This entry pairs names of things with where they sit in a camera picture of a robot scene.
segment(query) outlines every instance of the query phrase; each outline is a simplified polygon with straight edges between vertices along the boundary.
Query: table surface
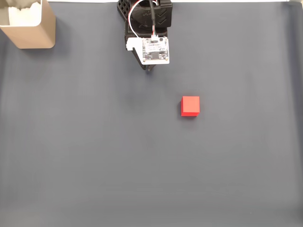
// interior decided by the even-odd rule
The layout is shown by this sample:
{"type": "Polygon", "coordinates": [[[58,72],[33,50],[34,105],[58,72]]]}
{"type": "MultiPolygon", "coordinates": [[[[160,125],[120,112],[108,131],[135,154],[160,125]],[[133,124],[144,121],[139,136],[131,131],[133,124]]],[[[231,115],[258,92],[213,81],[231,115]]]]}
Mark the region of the table surface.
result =
{"type": "Polygon", "coordinates": [[[151,73],[114,3],[51,6],[53,49],[0,34],[1,227],[303,225],[300,4],[176,3],[151,73]]]}

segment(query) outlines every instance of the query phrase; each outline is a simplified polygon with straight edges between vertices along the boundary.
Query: black cable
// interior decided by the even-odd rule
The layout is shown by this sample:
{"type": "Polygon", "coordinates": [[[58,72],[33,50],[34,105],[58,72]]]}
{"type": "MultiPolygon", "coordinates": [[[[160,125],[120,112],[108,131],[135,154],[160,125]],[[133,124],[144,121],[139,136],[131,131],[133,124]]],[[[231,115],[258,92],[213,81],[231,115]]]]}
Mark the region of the black cable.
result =
{"type": "Polygon", "coordinates": [[[150,1],[150,6],[151,6],[152,26],[155,28],[155,35],[156,35],[156,15],[155,15],[155,9],[153,7],[152,0],[149,0],[149,1],[150,1]]]}

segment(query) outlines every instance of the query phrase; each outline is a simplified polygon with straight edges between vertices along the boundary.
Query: circuit board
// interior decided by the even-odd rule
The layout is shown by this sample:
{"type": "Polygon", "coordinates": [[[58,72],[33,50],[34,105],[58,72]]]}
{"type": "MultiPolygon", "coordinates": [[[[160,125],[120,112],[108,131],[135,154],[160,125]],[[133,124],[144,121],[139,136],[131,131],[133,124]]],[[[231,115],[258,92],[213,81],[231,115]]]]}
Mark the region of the circuit board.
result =
{"type": "Polygon", "coordinates": [[[143,42],[143,61],[169,60],[167,37],[143,38],[142,42],[143,42]]]}

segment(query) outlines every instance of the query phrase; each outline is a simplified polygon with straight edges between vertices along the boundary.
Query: white tissue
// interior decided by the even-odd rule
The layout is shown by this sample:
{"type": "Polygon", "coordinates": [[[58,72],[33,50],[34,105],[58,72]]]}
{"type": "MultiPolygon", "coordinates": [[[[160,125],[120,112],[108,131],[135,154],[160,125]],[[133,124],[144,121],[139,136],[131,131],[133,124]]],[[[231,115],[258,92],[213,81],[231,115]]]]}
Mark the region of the white tissue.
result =
{"type": "Polygon", "coordinates": [[[41,23],[41,4],[35,2],[31,8],[19,10],[9,7],[10,26],[37,26],[41,23]]]}

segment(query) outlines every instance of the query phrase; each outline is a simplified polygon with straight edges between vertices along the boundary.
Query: black 3d-printed mount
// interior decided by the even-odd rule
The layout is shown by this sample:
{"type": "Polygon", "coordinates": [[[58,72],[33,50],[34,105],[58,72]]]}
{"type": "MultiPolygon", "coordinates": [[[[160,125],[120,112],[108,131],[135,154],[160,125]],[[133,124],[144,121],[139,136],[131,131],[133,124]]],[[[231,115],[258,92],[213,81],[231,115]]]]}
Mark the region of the black 3d-printed mount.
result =
{"type": "MultiPolygon", "coordinates": [[[[136,37],[135,34],[130,29],[128,24],[128,13],[131,7],[137,2],[137,0],[119,0],[117,3],[117,8],[125,20],[125,44],[128,38],[136,37]]],[[[154,6],[156,15],[156,33],[159,37],[168,36],[167,27],[171,26],[171,13],[172,13],[172,3],[170,0],[158,0],[159,5],[154,6]]],[[[134,31],[139,37],[149,38],[152,35],[152,20],[151,20],[151,8],[148,1],[141,2],[136,8],[134,8],[131,17],[131,23],[134,31]]],[[[155,65],[142,65],[139,57],[135,50],[133,54],[137,61],[141,65],[143,70],[151,71],[155,65]]]]}

